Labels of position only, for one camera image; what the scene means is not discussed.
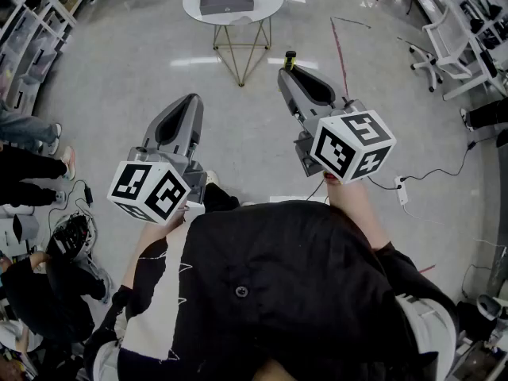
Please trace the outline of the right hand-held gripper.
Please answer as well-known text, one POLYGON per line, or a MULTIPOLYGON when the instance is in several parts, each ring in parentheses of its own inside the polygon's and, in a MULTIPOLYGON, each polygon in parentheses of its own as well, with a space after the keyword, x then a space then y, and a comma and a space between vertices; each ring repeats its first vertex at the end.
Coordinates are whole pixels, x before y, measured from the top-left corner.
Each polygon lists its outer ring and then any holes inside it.
POLYGON ((312 68, 283 67, 277 82, 291 115, 302 126, 294 143, 306 175, 323 171, 346 184, 384 165, 397 140, 374 110, 350 101, 342 86, 312 68))

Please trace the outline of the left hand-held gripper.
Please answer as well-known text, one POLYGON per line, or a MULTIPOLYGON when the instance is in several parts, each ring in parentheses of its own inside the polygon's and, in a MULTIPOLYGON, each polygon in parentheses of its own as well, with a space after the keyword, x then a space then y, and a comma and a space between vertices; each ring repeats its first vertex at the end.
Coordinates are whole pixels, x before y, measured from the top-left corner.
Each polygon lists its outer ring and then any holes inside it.
POLYGON ((167 224, 187 204, 202 206, 206 172, 193 155, 201 140, 203 110, 198 94, 163 110, 148 126, 143 147, 132 147, 119 163, 108 200, 129 216, 157 225, 167 224))

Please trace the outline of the person's left forearm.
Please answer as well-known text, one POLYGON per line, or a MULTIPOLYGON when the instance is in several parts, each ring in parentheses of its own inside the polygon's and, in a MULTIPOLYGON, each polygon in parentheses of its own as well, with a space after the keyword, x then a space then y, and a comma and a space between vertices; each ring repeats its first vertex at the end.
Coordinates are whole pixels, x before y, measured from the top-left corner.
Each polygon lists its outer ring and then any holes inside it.
POLYGON ((140 239, 137 242, 137 246, 134 250, 133 255, 130 258, 128 267, 121 281, 122 286, 128 287, 129 289, 133 288, 135 270, 140 255, 149 245, 160 239, 165 238, 167 235, 171 234, 176 228, 178 228, 184 222, 184 215, 185 215, 184 210, 177 211, 176 214, 165 226, 156 225, 152 223, 145 224, 144 228, 141 231, 140 239))

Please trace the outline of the person's right forearm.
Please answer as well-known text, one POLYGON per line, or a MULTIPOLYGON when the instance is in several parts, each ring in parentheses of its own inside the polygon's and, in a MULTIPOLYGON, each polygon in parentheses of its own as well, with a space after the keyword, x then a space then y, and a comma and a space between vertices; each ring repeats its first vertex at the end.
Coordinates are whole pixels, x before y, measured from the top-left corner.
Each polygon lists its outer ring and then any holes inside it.
POLYGON ((341 209, 362 231, 372 249, 379 250, 390 243, 369 201, 368 191, 361 181, 342 184, 337 177, 323 173, 329 204, 341 209))

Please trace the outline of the person's black trouser leg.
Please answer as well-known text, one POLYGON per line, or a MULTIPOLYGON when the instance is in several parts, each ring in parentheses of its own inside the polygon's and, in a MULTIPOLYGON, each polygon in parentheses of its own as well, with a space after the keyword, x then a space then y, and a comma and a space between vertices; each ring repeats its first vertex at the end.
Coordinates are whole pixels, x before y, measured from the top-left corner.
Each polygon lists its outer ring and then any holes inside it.
POLYGON ((238 198, 228 195, 216 183, 208 183, 203 204, 207 213, 235 210, 240 206, 238 198))

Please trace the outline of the white power strip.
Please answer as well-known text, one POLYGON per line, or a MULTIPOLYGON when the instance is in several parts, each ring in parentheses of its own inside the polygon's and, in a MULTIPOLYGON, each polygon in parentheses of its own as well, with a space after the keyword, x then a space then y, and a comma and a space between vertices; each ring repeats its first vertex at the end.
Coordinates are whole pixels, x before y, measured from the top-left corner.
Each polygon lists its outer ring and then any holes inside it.
POLYGON ((406 179, 402 176, 396 176, 394 178, 396 194, 398 196, 398 202, 401 206, 406 205, 409 201, 409 197, 406 191, 405 180, 406 179))

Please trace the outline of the white mesh chair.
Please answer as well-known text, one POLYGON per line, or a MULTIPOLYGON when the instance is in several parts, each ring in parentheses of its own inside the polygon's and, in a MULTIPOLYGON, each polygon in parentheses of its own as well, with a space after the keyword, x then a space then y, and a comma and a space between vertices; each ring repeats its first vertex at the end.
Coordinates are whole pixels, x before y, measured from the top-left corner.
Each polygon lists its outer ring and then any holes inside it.
POLYGON ((412 63, 410 69, 424 69, 429 73, 430 92, 435 92, 449 78, 456 87, 443 94, 443 99, 448 101, 491 77, 483 50, 471 39, 454 10, 447 7, 439 20, 424 26, 422 31, 429 38, 433 51, 427 52, 411 45, 410 53, 417 55, 420 60, 412 63))

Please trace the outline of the person's black shirt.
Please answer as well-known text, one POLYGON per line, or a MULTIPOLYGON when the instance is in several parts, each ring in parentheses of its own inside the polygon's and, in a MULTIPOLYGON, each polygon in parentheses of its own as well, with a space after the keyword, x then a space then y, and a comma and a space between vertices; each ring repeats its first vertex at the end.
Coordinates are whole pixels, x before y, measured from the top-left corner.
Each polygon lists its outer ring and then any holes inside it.
POLYGON ((91 381, 443 381, 454 303, 341 210, 205 213, 149 245, 87 342, 91 381))

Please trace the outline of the long white desk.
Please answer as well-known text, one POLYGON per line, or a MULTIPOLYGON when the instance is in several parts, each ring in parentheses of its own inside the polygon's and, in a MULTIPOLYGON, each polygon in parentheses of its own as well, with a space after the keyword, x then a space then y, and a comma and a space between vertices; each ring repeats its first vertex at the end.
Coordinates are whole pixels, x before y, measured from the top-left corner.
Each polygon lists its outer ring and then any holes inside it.
POLYGON ((481 84, 508 95, 508 0, 415 0, 429 24, 439 20, 448 7, 456 13, 471 39, 484 52, 491 77, 481 84))

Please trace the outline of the white shelving unit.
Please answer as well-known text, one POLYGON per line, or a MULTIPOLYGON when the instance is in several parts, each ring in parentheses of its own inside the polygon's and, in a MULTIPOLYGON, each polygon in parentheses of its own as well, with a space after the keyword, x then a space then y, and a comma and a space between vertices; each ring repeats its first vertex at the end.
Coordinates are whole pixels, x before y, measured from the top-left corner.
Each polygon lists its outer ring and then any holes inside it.
POLYGON ((56 38, 57 57, 50 73, 56 60, 71 43, 71 33, 77 26, 77 12, 85 1, 0 0, 0 51, 15 32, 40 26, 56 38))

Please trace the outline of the white device with black cone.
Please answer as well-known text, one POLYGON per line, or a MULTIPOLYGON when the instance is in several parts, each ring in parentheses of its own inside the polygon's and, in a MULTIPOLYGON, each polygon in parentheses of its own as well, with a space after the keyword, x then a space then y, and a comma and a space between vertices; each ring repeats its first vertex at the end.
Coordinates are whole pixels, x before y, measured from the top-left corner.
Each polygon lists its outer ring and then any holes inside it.
POLYGON ((26 254, 39 233, 33 215, 13 215, 0 219, 0 252, 8 257, 26 254))

